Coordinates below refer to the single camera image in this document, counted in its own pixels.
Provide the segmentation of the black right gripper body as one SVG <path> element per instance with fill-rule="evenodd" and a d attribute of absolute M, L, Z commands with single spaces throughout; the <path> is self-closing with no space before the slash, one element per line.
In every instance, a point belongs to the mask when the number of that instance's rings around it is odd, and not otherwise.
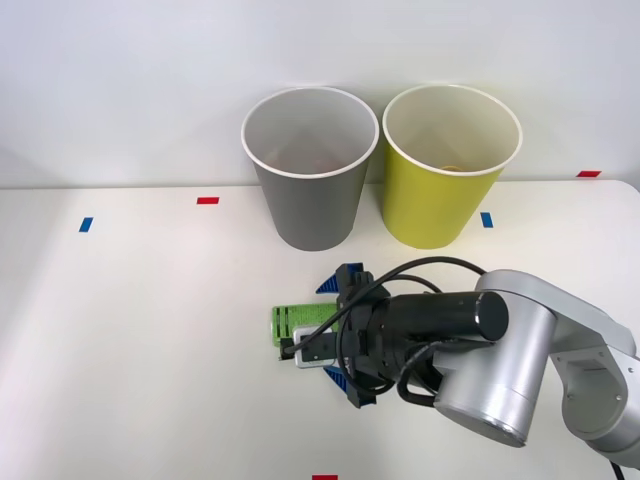
<path fill-rule="evenodd" d="M 377 370 L 370 372 L 375 366 L 369 354 L 375 351 L 376 334 L 370 332 L 369 323 L 375 307 L 390 293 L 386 288 L 374 288 L 359 300 L 355 299 L 356 294 L 346 302 L 337 302 L 340 307 L 338 365 L 347 384 L 355 392 L 388 392 L 394 381 Z"/>

